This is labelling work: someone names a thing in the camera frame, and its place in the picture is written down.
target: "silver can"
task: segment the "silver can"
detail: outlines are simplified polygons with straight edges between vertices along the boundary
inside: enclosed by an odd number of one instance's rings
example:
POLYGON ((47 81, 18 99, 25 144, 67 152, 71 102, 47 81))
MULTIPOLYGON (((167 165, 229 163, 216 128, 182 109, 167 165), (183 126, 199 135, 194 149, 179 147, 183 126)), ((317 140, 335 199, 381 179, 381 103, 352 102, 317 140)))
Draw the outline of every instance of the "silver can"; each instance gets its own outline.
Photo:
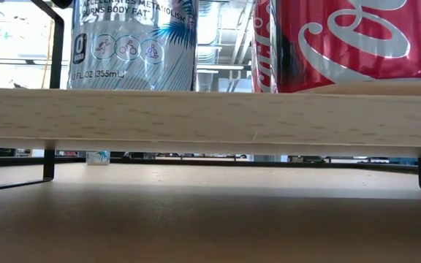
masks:
POLYGON ((191 91, 198 0, 75 0, 69 88, 191 91))

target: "light wood surface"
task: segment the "light wood surface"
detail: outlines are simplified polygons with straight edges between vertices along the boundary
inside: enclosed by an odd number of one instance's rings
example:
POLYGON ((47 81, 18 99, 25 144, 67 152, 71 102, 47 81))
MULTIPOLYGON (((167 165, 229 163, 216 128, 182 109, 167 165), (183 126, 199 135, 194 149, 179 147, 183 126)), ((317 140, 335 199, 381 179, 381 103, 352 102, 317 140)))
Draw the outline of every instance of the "light wood surface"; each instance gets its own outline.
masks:
POLYGON ((421 80, 342 83, 302 91, 306 94, 421 96, 421 80))
POLYGON ((14 145, 418 156, 421 96, 0 89, 0 147, 14 145))
MULTIPOLYGON (((0 183, 42 168, 0 167, 0 183)), ((416 175, 84 164, 0 191, 0 262, 417 263, 416 175)))

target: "coca-cola logo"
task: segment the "coca-cola logo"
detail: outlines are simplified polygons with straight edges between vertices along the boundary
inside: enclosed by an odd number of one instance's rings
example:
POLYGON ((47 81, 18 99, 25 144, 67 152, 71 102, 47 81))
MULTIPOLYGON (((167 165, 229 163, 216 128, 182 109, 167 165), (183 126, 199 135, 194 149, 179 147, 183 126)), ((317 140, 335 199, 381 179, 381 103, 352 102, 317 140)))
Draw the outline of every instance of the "coca-cola logo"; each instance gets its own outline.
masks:
POLYGON ((254 40, 257 57, 254 62, 257 63, 257 83, 263 92, 270 92, 270 2, 258 1, 255 8, 254 40))
MULTIPOLYGON (((346 44, 355 47, 365 53, 384 58, 402 58, 409 54, 411 43, 406 35, 390 21, 369 12, 363 7, 381 11, 392 11, 402 8, 408 0, 349 0, 353 9, 340 9, 333 12, 327 19, 327 27, 334 36, 346 44), (353 15, 354 22, 348 26, 341 26, 336 23, 336 18, 342 15, 353 15), (371 37, 355 29, 362 23, 363 19, 372 20, 375 23, 387 28, 391 33, 389 39, 371 37)), ((352 70, 347 66, 324 56, 315 48, 310 46, 305 38, 306 31, 311 34, 320 34, 323 27, 319 23, 307 23, 302 26, 298 33, 298 43, 306 60, 321 75, 334 83, 345 80, 374 80, 374 78, 352 70)))

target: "palm leaf graphic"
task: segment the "palm leaf graphic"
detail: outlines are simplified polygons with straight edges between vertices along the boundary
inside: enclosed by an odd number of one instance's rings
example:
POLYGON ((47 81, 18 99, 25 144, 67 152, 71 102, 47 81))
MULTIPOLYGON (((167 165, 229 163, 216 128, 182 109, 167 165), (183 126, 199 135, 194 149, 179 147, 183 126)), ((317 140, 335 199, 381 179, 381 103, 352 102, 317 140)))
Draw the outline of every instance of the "palm leaf graphic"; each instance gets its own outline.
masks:
POLYGON ((181 21, 166 23, 149 32, 152 37, 168 38, 174 45, 183 45, 186 49, 196 45, 196 12, 194 0, 175 0, 181 6, 187 16, 188 24, 181 21))
POLYGON ((100 155, 100 161, 104 161, 107 159, 107 152, 101 151, 99 152, 99 155, 100 155))

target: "blurry background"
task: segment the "blurry background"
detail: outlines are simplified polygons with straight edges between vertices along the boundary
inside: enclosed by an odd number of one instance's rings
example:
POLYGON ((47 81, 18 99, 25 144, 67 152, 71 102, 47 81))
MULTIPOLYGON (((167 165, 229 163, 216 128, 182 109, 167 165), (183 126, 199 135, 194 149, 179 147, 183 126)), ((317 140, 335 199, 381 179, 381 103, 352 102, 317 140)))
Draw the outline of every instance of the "blurry background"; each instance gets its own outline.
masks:
MULTIPOLYGON (((211 69, 199 67, 198 91, 251 92, 248 65, 253 1, 200 1, 198 63, 215 65, 211 69)), ((54 10, 65 22, 61 84, 66 88, 72 8, 54 7, 54 10)), ((29 0, 0 0, 0 88, 13 88, 15 84, 27 88, 48 87, 50 62, 45 65, 50 52, 51 23, 29 0)))

